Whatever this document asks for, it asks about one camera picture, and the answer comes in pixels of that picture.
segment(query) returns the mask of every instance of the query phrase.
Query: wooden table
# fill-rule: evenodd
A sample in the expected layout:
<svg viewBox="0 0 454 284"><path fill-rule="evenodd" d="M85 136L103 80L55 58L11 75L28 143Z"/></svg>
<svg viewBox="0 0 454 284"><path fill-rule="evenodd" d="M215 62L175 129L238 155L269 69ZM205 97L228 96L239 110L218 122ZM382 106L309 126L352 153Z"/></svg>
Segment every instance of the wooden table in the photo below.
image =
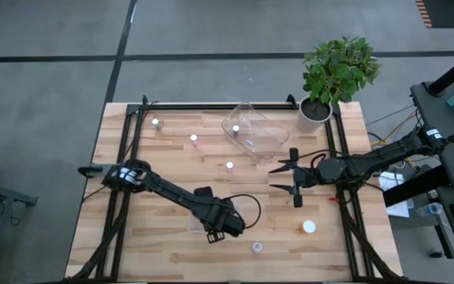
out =
<svg viewBox="0 0 454 284"><path fill-rule="evenodd" d="M106 105L93 163L116 162L126 106L125 103ZM370 151L360 105L349 103L341 109L350 152ZM287 192L268 186L291 185L292 172L268 174L281 164L257 165L227 142L221 122L228 113L225 110L149 112L143 123L138 159L148 161L153 171L190 191L209 185L215 196L252 194L262 205L259 223L238 238L226 236L224 241L210 245L205 233L193 231L195 220L182 207L153 193L133 195L119 281L349 280L339 205L329 201L335 196L335 187L315 186L303 190L304 206L294 208ZM303 134L296 128L296 111L262 110L261 113L290 131L276 159L287 159L289 148L298 148L300 154L328 148L324 127L312 134ZM153 118L162 122L158 132L151 125ZM193 133L199 137L196 148L190 142ZM228 161L235 165L230 174L225 170ZM309 166L310 161L311 157L302 159L300 165ZM99 188L100 181L100 178L89 180L85 194ZM83 204L66 276L74 275L99 244L109 194L109 190L103 190ZM371 244L390 268L401 275L381 192L364 187L359 191L359 200ZM253 200L239 198L236 206L247 224L255 219L257 207ZM307 219L316 224L313 234L302 234L298 230ZM263 244L261 253L251 250L256 241ZM355 250L360 270L364 271L358 243ZM111 265L110 259L109 252L108 265Z"/></svg>

